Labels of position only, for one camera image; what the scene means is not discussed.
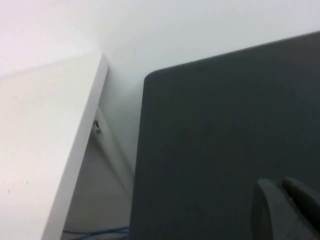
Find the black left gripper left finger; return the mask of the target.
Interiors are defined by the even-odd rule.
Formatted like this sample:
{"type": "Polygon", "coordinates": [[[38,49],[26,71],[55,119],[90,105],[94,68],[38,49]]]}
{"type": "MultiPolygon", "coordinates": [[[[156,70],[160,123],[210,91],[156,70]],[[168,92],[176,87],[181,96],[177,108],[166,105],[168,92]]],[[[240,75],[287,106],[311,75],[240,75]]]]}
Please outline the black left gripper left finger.
{"type": "Polygon", "coordinates": [[[251,232],[254,240],[313,240],[314,234],[282,187],[267,178],[254,186],[251,207],[251,232]]]}

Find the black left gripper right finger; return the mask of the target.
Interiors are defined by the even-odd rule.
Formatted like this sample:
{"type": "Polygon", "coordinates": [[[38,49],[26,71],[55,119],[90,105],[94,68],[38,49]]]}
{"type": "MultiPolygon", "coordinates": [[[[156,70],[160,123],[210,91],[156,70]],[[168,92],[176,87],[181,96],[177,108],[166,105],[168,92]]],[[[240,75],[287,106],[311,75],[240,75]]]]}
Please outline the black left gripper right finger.
{"type": "Polygon", "coordinates": [[[302,223],[320,239],[320,193],[302,181],[285,177],[281,186],[299,214],[302,223]]]}

